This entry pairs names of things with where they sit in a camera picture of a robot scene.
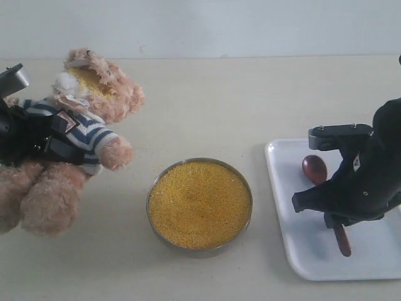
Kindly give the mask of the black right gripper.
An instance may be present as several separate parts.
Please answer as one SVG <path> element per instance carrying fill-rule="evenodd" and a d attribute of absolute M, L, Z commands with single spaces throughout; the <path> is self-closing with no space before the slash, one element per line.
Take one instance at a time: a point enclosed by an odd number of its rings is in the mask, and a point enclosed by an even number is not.
<path fill-rule="evenodd" d="M 326 227 L 382 219 L 400 204 L 400 154 L 364 150 L 344 159 L 326 182 L 293 194 L 292 204 L 324 214 Z"/>

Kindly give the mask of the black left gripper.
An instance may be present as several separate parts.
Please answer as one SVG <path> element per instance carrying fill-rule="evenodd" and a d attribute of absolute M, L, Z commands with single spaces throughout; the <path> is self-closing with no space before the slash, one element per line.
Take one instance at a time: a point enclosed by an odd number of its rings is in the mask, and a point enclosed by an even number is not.
<path fill-rule="evenodd" d="M 46 161 L 83 164 L 83 149 L 67 137 L 78 125 L 68 114 L 30 114 L 1 100 L 1 164 L 17 166 L 39 153 Z"/>

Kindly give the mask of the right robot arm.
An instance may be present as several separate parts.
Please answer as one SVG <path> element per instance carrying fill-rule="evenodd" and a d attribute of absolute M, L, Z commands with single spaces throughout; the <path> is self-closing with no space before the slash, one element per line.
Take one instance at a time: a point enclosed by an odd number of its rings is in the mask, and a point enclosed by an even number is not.
<path fill-rule="evenodd" d="M 371 125 L 322 125 L 309 129 L 312 150 L 338 150 L 339 168 L 321 184 L 292 197 L 294 210 L 319 211 L 327 228 L 382 219 L 400 205 L 400 99 L 386 101 Z"/>

